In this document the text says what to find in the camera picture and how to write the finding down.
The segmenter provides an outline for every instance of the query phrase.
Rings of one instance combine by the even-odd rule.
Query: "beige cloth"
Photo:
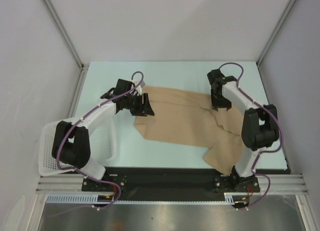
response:
[[[243,116],[236,107],[211,108],[208,94],[145,86],[155,116],[135,118],[134,126],[147,140],[208,147],[203,160],[229,175],[239,161]]]

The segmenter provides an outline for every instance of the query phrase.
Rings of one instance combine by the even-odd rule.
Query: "cable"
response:
[[[68,132],[65,134],[64,138],[62,139],[62,142],[61,142],[61,144],[60,144],[60,146],[59,146],[59,149],[58,149],[58,152],[57,152],[57,154],[56,154],[56,165],[57,165],[57,167],[58,167],[59,170],[74,170],[74,169],[75,169],[75,167],[61,167],[61,165],[60,165],[60,156],[61,156],[62,148],[63,148],[63,146],[65,145],[65,143],[66,143],[68,137],[70,136],[71,132],[75,129],[75,127],[76,127],[78,124],[80,124],[81,122],[83,122],[83,120],[85,120],[86,118],[88,118],[93,112],[95,112],[95,111],[96,111],[97,109],[99,109],[101,106],[103,106],[103,105],[105,105],[105,104],[107,104],[107,103],[110,103],[111,101],[116,100],[116,99],[118,99],[118,98],[121,98],[121,97],[123,97],[123,96],[125,96],[125,95],[127,95],[127,94],[129,94],[129,93],[131,93],[131,92],[133,92],[134,90],[136,90],[136,88],[137,88],[138,86],[140,86],[140,85],[143,83],[143,81],[144,81],[144,74],[143,74],[141,71],[136,71],[136,72],[134,72],[134,73],[132,74],[132,76],[131,76],[131,79],[132,79],[132,80],[134,79],[134,76],[135,76],[136,74],[141,74],[141,80],[138,82],[137,85],[135,85],[135,86],[134,86],[133,88],[131,88],[129,91],[126,91],[126,92],[124,92],[124,93],[122,93],[122,94],[120,94],[120,95],[117,95],[117,96],[115,96],[115,97],[112,97],[112,98],[110,98],[110,99],[102,102],[100,105],[95,106],[94,108],[92,108],[89,112],[87,112],[82,118],[80,118],[77,122],[75,122],[75,123],[71,126],[71,128],[68,130]],[[109,185],[112,185],[113,187],[117,187],[117,189],[119,190],[119,193],[118,193],[118,195],[117,195],[116,198],[114,198],[109,204],[107,204],[107,205],[105,205],[105,206],[103,206],[103,207],[97,208],[97,210],[104,210],[104,209],[106,209],[107,207],[109,207],[110,205],[112,205],[114,202],[118,201],[118,199],[120,198],[120,196],[121,196],[121,188],[120,188],[119,185],[116,184],[115,182],[100,180],[100,179],[96,179],[96,178],[91,177],[91,176],[87,176],[84,172],[82,172],[81,170],[79,170],[79,169],[77,169],[77,168],[75,169],[75,171],[77,171],[79,174],[87,177],[88,179],[90,179],[90,180],[92,180],[92,181],[95,181],[95,182],[98,182],[98,183],[103,183],[103,184],[109,184]],[[68,212],[70,212],[70,211],[73,211],[73,210],[76,210],[76,209],[80,209],[80,208],[85,208],[85,207],[91,207],[91,206],[89,206],[89,205],[78,206],[78,207],[71,208],[71,209],[65,210],[65,211],[63,211],[63,212],[60,212],[60,213],[56,213],[56,214],[54,214],[54,215],[51,215],[51,217],[55,217],[55,216],[58,216],[58,215],[62,215],[62,214],[68,213]]]
[[[239,90],[239,92],[240,92],[241,94],[243,94],[243,95],[244,95],[248,100],[250,100],[254,105],[258,106],[258,107],[261,108],[263,111],[265,111],[266,113],[268,113],[268,115],[269,115],[269,116],[274,120],[274,122],[276,123],[276,125],[277,125],[277,127],[278,127],[278,129],[279,129],[279,134],[280,134],[280,144],[279,144],[279,147],[276,148],[275,150],[261,150],[261,151],[258,153],[258,155],[256,156],[256,158],[255,158],[255,160],[254,160],[254,162],[253,162],[253,164],[252,164],[251,172],[252,172],[255,176],[265,177],[265,178],[268,180],[268,186],[267,186],[264,194],[261,196],[261,198],[260,198],[259,200],[257,200],[256,202],[254,202],[254,203],[252,203],[252,204],[250,204],[249,206],[246,207],[246,208],[249,208],[249,207],[252,207],[252,206],[260,203],[261,200],[267,196],[267,194],[268,194],[268,192],[269,192],[269,190],[270,190],[270,186],[271,186],[271,180],[270,180],[270,178],[269,178],[266,174],[258,174],[258,173],[255,172],[255,167],[256,167],[256,165],[257,165],[257,163],[258,163],[258,161],[259,161],[260,155],[266,154],[266,153],[276,153],[276,152],[278,152],[278,151],[282,148],[282,146],[283,146],[283,142],[284,142],[284,135],[283,135],[283,133],[284,133],[284,132],[283,132],[283,129],[282,129],[279,121],[277,120],[277,118],[276,118],[268,109],[266,109],[263,105],[261,105],[261,104],[259,104],[258,102],[254,101],[254,99],[251,98],[251,97],[249,96],[249,94],[247,94],[242,88],[239,87],[239,81],[240,81],[241,77],[243,76],[243,74],[244,74],[244,72],[245,72],[244,67],[243,67],[241,64],[236,63],[236,62],[226,62],[226,63],[222,64],[222,65],[219,67],[219,69],[221,69],[221,68],[222,68],[223,66],[225,66],[225,65],[236,65],[236,66],[238,66],[238,67],[241,68],[241,74],[240,74],[239,78],[238,78],[237,81],[236,81],[236,87],[237,87],[237,89]]]

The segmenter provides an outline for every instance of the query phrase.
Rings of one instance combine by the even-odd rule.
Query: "white plastic basket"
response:
[[[76,122],[77,118],[64,119],[66,122]],[[38,166],[39,173],[42,176],[50,176],[66,173],[69,170],[59,170],[57,161],[52,157],[52,148],[54,145],[55,132],[57,124],[60,121],[48,123],[42,129],[39,147]],[[99,164],[105,165],[116,157],[116,131],[113,119],[110,117],[105,119],[99,127],[90,135],[91,157]],[[60,163],[62,167],[70,167],[65,163]]]

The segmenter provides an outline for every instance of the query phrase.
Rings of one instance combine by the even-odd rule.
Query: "brown towel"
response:
[[[236,107],[215,111],[204,93],[151,86],[143,92],[155,113],[135,118],[134,126],[145,139],[208,147],[203,160],[222,174],[231,173],[244,149],[243,116]]]

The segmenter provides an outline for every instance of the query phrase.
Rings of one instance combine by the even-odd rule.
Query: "tan fabric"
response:
[[[208,147],[203,160],[229,175],[239,161],[243,116],[232,107],[215,111],[208,94],[145,86],[155,116],[135,118],[135,128],[147,140]]]

